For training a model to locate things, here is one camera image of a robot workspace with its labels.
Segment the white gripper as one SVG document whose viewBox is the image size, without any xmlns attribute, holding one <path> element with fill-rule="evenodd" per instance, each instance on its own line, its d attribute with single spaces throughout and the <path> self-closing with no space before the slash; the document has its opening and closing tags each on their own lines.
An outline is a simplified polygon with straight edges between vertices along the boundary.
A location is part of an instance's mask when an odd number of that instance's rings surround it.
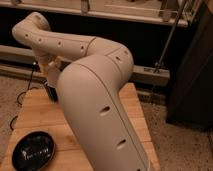
<svg viewBox="0 0 213 171">
<path fill-rule="evenodd" d="M 47 65 L 53 61 L 54 66 L 57 69 L 61 69 L 62 63 L 59 56 L 52 55 L 48 52 L 41 51 L 41 50 L 34 50 L 35 59 L 38 62 L 39 68 L 42 72 L 46 70 Z"/>
</svg>

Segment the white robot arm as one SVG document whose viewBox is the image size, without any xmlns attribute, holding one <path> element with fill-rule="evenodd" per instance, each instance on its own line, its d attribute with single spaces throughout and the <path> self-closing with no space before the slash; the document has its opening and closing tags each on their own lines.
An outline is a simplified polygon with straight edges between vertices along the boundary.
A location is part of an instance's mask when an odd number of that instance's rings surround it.
<svg viewBox="0 0 213 171">
<path fill-rule="evenodd" d="M 12 35 L 33 50 L 94 171 L 154 171 L 119 98 L 134 65 L 125 45 L 53 32 L 38 12 L 18 22 Z"/>
</svg>

